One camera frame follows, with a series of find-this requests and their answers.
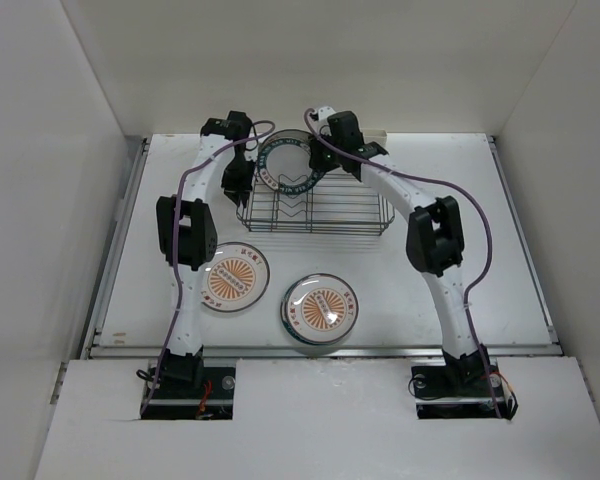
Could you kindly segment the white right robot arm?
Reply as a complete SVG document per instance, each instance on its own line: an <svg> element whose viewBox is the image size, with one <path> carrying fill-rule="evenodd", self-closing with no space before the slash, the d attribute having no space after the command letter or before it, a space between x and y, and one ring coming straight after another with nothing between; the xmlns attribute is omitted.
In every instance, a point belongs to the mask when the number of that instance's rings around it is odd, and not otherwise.
<svg viewBox="0 0 600 480"><path fill-rule="evenodd" d="M480 374L469 361L477 347L467 317L458 202L452 196L433 197L416 185L424 177L400 172L384 147L364 140L353 112L309 108L304 121L318 145L312 169L342 168L388 200L406 220L406 255L429 288L442 332L445 366L440 375L450 391L467 393L478 384Z"/></svg>

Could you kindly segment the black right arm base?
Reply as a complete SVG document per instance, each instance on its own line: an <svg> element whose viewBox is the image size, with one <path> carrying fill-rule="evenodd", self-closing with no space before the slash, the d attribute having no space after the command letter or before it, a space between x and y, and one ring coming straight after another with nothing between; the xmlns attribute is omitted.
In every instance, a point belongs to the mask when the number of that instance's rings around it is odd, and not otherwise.
<svg viewBox="0 0 600 480"><path fill-rule="evenodd" d="M510 421L519 402L511 384L492 361L489 374L454 385L442 362L417 361L411 366L408 390L419 420L500 418Z"/></svg>

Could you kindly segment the green rim deep plate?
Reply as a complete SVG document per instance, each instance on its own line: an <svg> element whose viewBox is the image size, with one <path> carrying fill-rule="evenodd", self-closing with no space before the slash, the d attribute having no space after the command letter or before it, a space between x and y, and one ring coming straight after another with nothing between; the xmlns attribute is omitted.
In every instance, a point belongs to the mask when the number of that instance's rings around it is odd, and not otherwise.
<svg viewBox="0 0 600 480"><path fill-rule="evenodd" d="M294 286L291 285L286 292L284 293L282 300L281 300L281 304L280 304L280 318L281 318L281 322L282 322L282 326L284 328L284 330L296 341L300 342L301 344L304 344L304 340L301 336L299 336L297 334L297 332L292 328L291 323L289 322L289 319L287 317L287 313L286 313L286 307L288 304L288 300L289 300L289 296L291 294L291 291L294 289Z"/></svg>
<svg viewBox="0 0 600 480"><path fill-rule="evenodd" d="M273 192L288 197L312 190L325 175L310 167L312 138L309 132L298 129L270 135L258 150L258 179Z"/></svg>

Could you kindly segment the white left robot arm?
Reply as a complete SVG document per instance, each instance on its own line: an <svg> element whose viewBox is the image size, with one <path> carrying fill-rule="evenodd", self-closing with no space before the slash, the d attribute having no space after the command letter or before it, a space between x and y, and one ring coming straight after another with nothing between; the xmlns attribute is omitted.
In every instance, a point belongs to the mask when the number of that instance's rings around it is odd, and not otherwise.
<svg viewBox="0 0 600 480"><path fill-rule="evenodd" d="M208 119L200 131L194 165L178 180L176 192L156 202L159 248L172 271L171 320L156 374L181 396L197 394L204 382L199 292L203 269L213 259L218 234L209 201L217 191L244 206L252 191L254 122L241 111Z"/></svg>

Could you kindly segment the grey wire dish rack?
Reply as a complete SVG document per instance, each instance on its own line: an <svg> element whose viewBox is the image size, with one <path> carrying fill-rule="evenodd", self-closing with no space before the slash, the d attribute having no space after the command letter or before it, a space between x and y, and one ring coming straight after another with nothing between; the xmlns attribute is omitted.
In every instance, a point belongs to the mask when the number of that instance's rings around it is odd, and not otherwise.
<svg viewBox="0 0 600 480"><path fill-rule="evenodd" d="M298 195L274 191L256 177L236 217L251 232L379 236L393 223L395 210L353 176L334 170Z"/></svg>

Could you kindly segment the orange sunburst plate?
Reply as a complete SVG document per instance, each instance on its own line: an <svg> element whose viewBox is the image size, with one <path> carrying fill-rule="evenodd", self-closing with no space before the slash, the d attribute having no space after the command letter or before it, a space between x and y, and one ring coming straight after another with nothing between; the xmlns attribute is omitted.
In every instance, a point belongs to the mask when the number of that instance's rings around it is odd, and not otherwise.
<svg viewBox="0 0 600 480"><path fill-rule="evenodd" d="M201 303L221 313L243 311L266 292L271 277L265 255L251 244L221 243L204 267Z"/></svg>
<svg viewBox="0 0 600 480"><path fill-rule="evenodd" d="M350 334L357 322L359 302L347 282L332 274L317 273L292 285L286 313L305 345L331 346Z"/></svg>

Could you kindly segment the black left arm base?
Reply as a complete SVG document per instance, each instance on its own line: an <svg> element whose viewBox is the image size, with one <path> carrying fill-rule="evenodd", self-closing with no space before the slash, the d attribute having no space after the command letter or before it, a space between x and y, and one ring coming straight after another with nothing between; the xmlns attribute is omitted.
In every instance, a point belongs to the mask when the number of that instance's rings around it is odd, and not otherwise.
<svg viewBox="0 0 600 480"><path fill-rule="evenodd" d="M160 380L149 397L154 372L154 367L136 371L136 376L145 382L140 406L142 420L233 419L235 367L205 367L199 386L180 380Z"/></svg>

